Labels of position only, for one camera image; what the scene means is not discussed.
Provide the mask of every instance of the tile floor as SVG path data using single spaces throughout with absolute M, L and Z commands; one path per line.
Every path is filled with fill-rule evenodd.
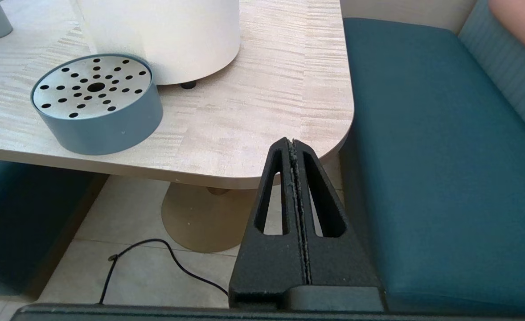
M 344 201 L 338 158 L 324 168 Z M 96 303 L 110 268 L 107 258 L 147 238 L 167 240 L 183 266 L 228 287 L 238 246 L 216 254 L 202 254 L 191 252 L 171 240 L 160 214 L 161 201 L 168 187 L 166 181 L 111 176 L 37 302 Z M 267 221 L 270 234 L 280 228 L 279 213 L 280 192 L 275 187 Z M 141 246 L 118 262 L 105 303 L 228 306 L 226 296 L 220 291 L 185 276 L 161 244 Z M 0 321 L 10 320 L 14 312 L 26 304 L 0 300 Z

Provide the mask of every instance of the table leg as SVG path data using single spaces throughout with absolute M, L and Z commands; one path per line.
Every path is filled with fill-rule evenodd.
M 212 189 L 171 183 L 161 206 L 169 236 L 195 252 L 219 252 L 240 244 L 256 189 Z

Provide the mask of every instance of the perforated metal lid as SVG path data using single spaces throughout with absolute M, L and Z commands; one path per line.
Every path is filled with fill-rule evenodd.
M 62 65 L 33 91 L 42 114 L 58 119 L 97 118 L 122 110 L 146 93 L 149 69 L 127 57 L 103 55 Z

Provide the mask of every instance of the teal upholstered bench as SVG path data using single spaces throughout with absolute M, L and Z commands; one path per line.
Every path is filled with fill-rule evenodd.
M 348 18 L 346 207 L 391 311 L 525 313 L 525 48 L 477 3 L 444 29 Z
M 40 295 L 106 177 L 0 161 L 0 296 Z

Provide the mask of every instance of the teal seat cushion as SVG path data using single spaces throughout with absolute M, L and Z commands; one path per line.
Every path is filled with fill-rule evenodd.
M 0 161 L 0 295 L 28 294 L 50 272 L 95 175 Z
M 362 175 L 346 199 L 364 197 L 390 309 L 525 311 L 525 123 L 450 31 L 344 24 L 342 175 Z

